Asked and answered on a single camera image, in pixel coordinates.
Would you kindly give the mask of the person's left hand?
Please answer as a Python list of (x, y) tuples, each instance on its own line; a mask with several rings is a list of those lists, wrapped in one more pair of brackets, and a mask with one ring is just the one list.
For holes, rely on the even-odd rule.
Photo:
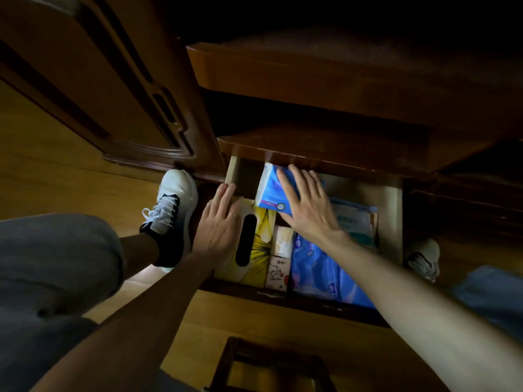
[(193, 241), (192, 254), (213, 270), (232, 257), (239, 240), (242, 226), (241, 200), (236, 200), (238, 215), (232, 219), (222, 218), (222, 196), (228, 183), (221, 184), (211, 199), (213, 217), (200, 219)]

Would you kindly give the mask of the blue tissue packet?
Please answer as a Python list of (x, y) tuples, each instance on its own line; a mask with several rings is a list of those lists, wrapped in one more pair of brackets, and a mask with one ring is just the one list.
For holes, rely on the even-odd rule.
[(278, 169), (283, 170), (289, 183), (293, 187), (297, 198), (300, 199), (297, 183), (292, 172), (287, 167), (280, 167), (275, 164), (265, 163), (258, 184), (255, 205), (263, 209), (274, 210), (292, 216), (290, 202), (277, 175)]

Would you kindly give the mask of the person's right forearm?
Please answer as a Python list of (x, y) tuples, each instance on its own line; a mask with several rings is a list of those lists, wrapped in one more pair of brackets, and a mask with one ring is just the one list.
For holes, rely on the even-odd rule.
[(523, 392), (523, 344), (343, 231), (318, 246), (450, 391)]

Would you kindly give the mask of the cream pocket tissue pack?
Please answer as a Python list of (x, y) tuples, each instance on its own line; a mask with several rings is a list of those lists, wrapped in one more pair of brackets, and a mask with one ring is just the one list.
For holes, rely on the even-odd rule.
[(276, 225), (273, 230), (270, 255), (291, 259), (294, 236), (295, 231), (292, 228)]

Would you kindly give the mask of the white and black left sneaker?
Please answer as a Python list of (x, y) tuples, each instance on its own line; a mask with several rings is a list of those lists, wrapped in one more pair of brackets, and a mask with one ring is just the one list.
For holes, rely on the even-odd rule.
[(154, 266), (172, 270), (191, 252), (189, 225), (197, 204), (198, 190), (192, 176), (185, 170), (168, 170), (160, 183), (156, 204), (151, 210), (142, 210), (145, 222), (139, 229), (159, 248)]

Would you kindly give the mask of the yellow tissue box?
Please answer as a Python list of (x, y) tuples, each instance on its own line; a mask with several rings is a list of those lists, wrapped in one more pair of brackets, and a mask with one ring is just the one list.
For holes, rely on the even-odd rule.
[(238, 198), (242, 226), (232, 256), (214, 272), (213, 278), (262, 289), (271, 257), (277, 213), (255, 205), (254, 200)]

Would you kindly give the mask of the white and teal package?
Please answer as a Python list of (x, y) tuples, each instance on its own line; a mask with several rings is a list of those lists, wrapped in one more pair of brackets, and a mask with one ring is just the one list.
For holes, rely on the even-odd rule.
[(362, 246), (376, 250), (378, 208), (330, 197), (336, 221), (341, 228)]

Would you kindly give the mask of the large blue plastic package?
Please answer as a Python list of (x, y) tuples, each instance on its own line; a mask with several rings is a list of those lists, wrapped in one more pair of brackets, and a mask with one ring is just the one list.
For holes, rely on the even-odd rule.
[(365, 292), (317, 245), (297, 235), (291, 258), (295, 293), (375, 310)]

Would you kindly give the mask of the open wooden drawer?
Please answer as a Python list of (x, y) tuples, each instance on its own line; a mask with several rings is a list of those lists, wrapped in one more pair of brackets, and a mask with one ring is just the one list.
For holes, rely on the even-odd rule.
[[(263, 172), (263, 162), (232, 156), (226, 182), (236, 184), (239, 195), (250, 198), (255, 194)], [(403, 254), (403, 204), (402, 189), (390, 183), (377, 183), (355, 176), (342, 177), (340, 173), (320, 173), (328, 195), (359, 204), (374, 205), (378, 210), (378, 250), (389, 260), (401, 264)], [(275, 305), (311, 314), (325, 315), (359, 323), (388, 327), (377, 310), (365, 309), (353, 304), (337, 303), (298, 295), (294, 292), (277, 292), (270, 289), (250, 287), (211, 278), (201, 290), (248, 301)]]

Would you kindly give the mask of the dark wooden cabinet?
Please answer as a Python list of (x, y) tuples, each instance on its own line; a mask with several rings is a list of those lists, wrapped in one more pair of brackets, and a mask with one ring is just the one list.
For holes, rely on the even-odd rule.
[(523, 38), (312, 25), (186, 51), (227, 155), (400, 188), (411, 231), (523, 239)]

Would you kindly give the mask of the white and black right sneaker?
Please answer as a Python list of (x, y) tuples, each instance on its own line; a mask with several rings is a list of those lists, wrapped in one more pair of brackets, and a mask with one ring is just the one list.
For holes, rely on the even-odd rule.
[(404, 248), (402, 266), (435, 283), (440, 275), (439, 258), (440, 247), (434, 239), (417, 239), (409, 242)]

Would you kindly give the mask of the dark wooden stool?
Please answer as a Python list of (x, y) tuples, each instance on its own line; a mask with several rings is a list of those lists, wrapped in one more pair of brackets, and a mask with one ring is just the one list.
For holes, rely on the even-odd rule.
[(228, 337), (211, 384), (201, 392), (254, 392), (229, 385), (235, 362), (272, 369), (278, 376), (304, 376), (312, 382), (314, 392), (337, 392), (328, 369), (319, 356), (269, 347), (235, 336)]

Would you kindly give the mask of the carved wooden cabinet door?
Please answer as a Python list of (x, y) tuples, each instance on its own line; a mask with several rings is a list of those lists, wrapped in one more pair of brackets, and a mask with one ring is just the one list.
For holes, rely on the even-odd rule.
[(165, 0), (0, 0), (0, 78), (137, 168), (223, 182), (227, 165)]

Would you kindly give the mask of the person's leg in jeans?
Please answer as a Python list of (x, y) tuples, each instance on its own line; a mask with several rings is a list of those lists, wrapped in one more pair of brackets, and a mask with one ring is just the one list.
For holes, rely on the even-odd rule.
[(523, 276), (483, 265), (450, 289), (470, 310), (523, 343)]
[(120, 239), (85, 215), (0, 222), (0, 392), (165, 392), (129, 326), (143, 304), (101, 327), (82, 316), (159, 260), (163, 238), (145, 223)]

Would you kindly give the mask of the person's right leg in jeans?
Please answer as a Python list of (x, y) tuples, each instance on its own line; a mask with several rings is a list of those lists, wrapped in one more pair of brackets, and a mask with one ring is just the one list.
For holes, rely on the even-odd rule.
[(523, 343), (523, 276), (483, 265), (450, 289), (470, 310)]

